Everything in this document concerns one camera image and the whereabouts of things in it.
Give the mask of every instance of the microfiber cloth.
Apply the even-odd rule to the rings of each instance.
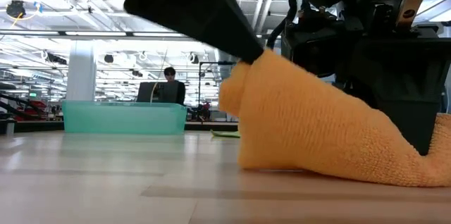
[[[210,131],[214,137],[234,137],[240,138],[240,132],[215,132],[213,130]]]
[[[240,118],[244,169],[311,170],[406,187],[451,185],[451,117],[439,114],[427,156],[389,117],[265,51],[221,85],[220,108]]]

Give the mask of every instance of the person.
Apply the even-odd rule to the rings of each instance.
[[[177,82],[178,83],[178,93],[177,93],[177,104],[184,105],[185,103],[185,93],[186,87],[185,83],[179,82],[175,80],[175,69],[173,67],[168,67],[164,69],[164,77],[168,82]]]

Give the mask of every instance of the pillar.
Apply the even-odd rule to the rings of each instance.
[[[96,70],[93,42],[74,40],[70,49],[66,100],[94,101]]]

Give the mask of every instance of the translucent container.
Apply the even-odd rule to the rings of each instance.
[[[187,109],[179,104],[64,101],[63,114],[66,132],[181,135]]]

